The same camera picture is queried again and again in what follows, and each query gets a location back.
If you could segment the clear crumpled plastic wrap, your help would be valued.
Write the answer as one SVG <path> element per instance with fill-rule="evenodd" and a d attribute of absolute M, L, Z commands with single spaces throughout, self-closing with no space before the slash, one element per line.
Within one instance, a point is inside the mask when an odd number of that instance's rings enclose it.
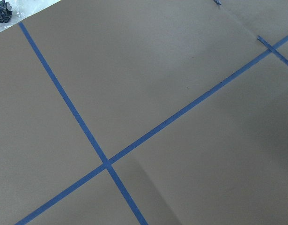
<path fill-rule="evenodd" d="M 12 17 L 8 23 L 0 23 L 0 33 L 27 17 L 30 17 L 48 7 L 56 4 L 59 0 L 5 0 L 12 6 Z"/>

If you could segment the dark blue folded umbrella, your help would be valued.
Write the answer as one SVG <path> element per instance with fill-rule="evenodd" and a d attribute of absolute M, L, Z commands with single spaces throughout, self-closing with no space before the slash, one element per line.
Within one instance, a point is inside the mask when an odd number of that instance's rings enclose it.
<path fill-rule="evenodd" d="M 0 23 L 8 23 L 12 17 L 12 6 L 9 2 L 0 1 Z"/>

